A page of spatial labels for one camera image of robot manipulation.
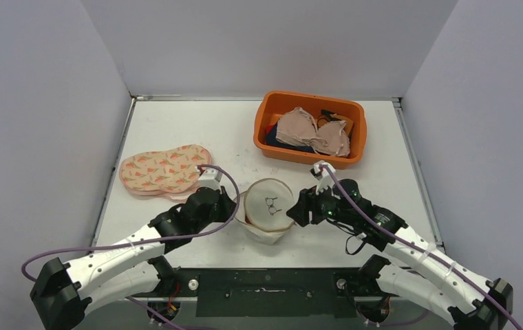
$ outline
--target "gray wall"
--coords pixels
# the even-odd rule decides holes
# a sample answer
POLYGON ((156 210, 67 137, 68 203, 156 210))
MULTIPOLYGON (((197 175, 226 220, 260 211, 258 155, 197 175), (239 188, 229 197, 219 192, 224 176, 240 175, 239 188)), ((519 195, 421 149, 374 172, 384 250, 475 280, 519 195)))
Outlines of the gray wall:
POLYGON ((523 1, 459 0, 403 105, 448 253, 523 325, 523 1))
POLYGON ((456 0, 82 0, 132 94, 402 96, 456 0))
POLYGON ((89 244, 129 103, 79 1, 0 0, 0 329, 42 329, 20 265, 89 244))

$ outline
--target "orange plastic bin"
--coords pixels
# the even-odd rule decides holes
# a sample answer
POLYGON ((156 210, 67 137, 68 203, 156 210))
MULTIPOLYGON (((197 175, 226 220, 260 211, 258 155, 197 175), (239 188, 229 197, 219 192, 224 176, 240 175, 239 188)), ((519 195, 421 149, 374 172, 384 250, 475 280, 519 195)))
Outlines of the orange plastic bin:
POLYGON ((266 94, 255 115, 253 142, 261 149, 261 153, 269 158, 303 164, 314 164, 319 160, 324 160, 335 168, 347 168, 361 159, 366 141, 367 122, 363 107, 348 100, 291 91, 271 91, 266 94), (354 127, 350 139, 350 154, 347 157, 334 157, 266 145, 266 127, 275 124, 283 114, 292 111, 295 107, 302 107, 314 118, 318 118, 321 110, 326 109, 351 119, 354 127))

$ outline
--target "beige bra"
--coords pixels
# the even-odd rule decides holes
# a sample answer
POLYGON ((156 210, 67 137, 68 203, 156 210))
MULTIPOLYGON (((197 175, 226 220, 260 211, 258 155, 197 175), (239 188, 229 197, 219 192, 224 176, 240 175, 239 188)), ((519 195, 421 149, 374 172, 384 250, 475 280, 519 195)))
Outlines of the beige bra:
POLYGON ((314 118, 301 107, 284 114, 277 123, 276 140, 291 146, 311 146, 316 153, 346 157, 350 142, 346 122, 337 120, 317 127, 314 118))

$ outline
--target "white tabletop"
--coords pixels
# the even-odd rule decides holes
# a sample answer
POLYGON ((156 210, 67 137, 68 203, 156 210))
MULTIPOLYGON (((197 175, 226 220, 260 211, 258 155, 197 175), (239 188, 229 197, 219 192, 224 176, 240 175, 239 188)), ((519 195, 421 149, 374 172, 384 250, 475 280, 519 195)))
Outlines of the white tabletop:
MULTIPOLYGON (((359 183, 361 194, 374 204, 404 218, 423 238, 434 240, 393 104, 390 101, 357 101, 365 109, 367 144, 363 158, 339 179, 359 183)), ((253 144, 253 122, 260 101, 142 101, 131 118, 121 159, 144 151, 165 151, 199 144, 211 152, 214 164, 228 171, 241 191, 265 177, 286 182, 298 195, 317 181, 309 165, 266 158, 253 144)), ((230 197, 233 187, 227 179, 230 197)), ((168 210, 173 202, 136 197, 120 180, 108 192, 97 245, 109 245, 168 210)), ((208 229, 218 226, 210 225, 208 229)), ((293 227, 275 245, 254 242, 236 221, 215 234, 194 239, 166 255, 172 266, 271 268, 357 267, 373 253, 367 246, 356 256, 345 254, 348 235, 328 223, 293 227)), ((349 249, 358 242, 351 240, 349 249)))

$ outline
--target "screw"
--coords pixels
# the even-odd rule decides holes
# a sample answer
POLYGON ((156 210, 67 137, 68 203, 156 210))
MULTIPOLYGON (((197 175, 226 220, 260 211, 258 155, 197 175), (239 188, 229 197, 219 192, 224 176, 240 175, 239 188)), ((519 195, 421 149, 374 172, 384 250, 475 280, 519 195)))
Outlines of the screw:
POLYGON ((345 288, 345 285, 347 285, 347 280, 344 279, 344 278, 340 278, 338 281, 337 281, 337 287, 342 290, 345 288))
POLYGON ((191 289, 191 291, 195 291, 198 287, 199 287, 199 281, 197 281, 197 280, 189 281, 189 289, 191 289))

